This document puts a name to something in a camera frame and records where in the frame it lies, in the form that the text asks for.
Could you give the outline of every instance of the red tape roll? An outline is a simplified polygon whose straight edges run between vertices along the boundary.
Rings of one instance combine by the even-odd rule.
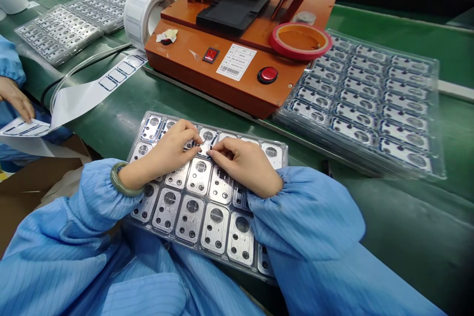
[[[332,47],[332,40],[329,34],[314,26],[289,22],[275,27],[270,45],[283,57],[309,61],[324,55]]]

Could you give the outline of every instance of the jade bangle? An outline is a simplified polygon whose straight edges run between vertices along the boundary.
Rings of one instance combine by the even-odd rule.
[[[143,192],[143,188],[139,190],[131,190],[122,184],[119,179],[119,169],[125,167],[127,164],[128,163],[125,162],[116,163],[110,171],[110,180],[112,181],[113,186],[118,190],[119,193],[132,198],[135,196],[139,196]]]

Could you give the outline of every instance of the tape roll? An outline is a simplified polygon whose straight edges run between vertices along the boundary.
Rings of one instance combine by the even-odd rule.
[[[22,12],[30,6],[28,0],[0,0],[0,9],[7,15],[13,15]]]
[[[128,40],[145,51],[145,44],[161,19],[161,12],[176,0],[127,0],[123,25]]]

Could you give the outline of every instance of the red button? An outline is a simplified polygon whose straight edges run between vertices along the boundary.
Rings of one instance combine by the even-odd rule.
[[[265,67],[257,74],[257,79],[262,84],[273,83],[278,78],[278,70],[273,67]]]

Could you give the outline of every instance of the label roll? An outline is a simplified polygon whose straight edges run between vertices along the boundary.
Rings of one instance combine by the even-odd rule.
[[[127,0],[123,25],[128,40],[145,51],[145,44],[161,19],[161,12],[176,0]]]

